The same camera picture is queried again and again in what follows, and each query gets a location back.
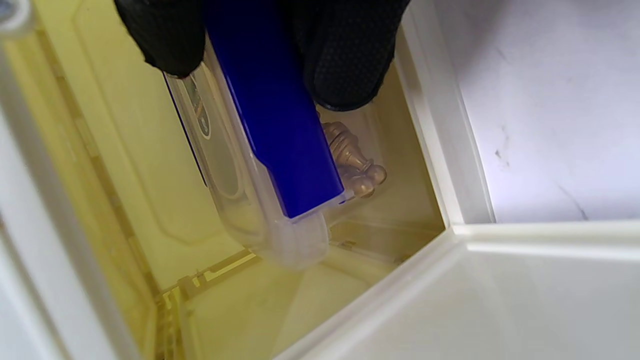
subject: gold chess piece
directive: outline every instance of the gold chess piece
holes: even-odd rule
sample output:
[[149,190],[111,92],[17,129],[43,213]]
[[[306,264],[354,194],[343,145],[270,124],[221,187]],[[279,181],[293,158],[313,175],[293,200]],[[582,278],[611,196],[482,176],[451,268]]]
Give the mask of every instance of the gold chess piece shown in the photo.
[[387,179],[385,168],[362,154],[358,137],[343,123],[324,123],[323,130],[345,185],[358,197],[371,196],[373,190]]
[[355,167],[343,165],[338,167],[338,173],[344,186],[353,191],[353,194],[359,198],[370,197],[376,190],[376,185],[373,181]]

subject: black glove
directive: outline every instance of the black glove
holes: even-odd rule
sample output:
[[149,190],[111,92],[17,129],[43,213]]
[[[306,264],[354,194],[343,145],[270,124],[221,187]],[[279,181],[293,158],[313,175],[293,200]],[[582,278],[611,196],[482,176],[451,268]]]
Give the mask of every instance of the black glove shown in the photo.
[[[215,8],[215,1],[233,0],[208,1]],[[373,100],[393,60],[396,33],[410,0],[280,1],[314,100],[335,111]],[[115,3],[146,62],[180,78],[198,67],[205,42],[202,0]]]
[[167,74],[185,78],[204,55],[202,0],[115,0],[118,14],[145,56]]

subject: transparent plastic case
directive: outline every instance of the transparent plastic case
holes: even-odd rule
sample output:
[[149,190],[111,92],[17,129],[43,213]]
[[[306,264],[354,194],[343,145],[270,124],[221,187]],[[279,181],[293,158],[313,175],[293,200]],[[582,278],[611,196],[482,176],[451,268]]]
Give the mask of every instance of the transparent plastic case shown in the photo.
[[322,260],[329,232],[322,210],[345,193],[295,218],[283,215],[269,172],[254,156],[224,75],[207,44],[202,66],[167,78],[203,179],[227,231],[243,246],[291,269]]

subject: white marble surface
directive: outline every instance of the white marble surface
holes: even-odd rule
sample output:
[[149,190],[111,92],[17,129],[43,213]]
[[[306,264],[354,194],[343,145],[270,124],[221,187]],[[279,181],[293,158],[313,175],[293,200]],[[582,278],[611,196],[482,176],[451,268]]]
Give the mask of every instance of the white marble surface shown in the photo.
[[640,2],[434,1],[498,222],[640,218]]

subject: yellowish plastic wall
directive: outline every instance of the yellowish plastic wall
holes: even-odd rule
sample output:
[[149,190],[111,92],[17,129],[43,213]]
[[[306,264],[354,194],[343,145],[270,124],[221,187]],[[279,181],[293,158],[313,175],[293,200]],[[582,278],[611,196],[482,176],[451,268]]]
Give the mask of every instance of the yellowish plastic wall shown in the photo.
[[132,232],[113,206],[117,194],[109,193],[104,165],[84,129],[83,114],[57,71],[46,33],[39,29],[3,46],[116,303],[140,349],[150,357],[156,333],[154,283],[138,266],[143,262],[131,247]]
[[242,250],[222,227],[162,74],[144,63],[113,2],[35,4],[159,287]]

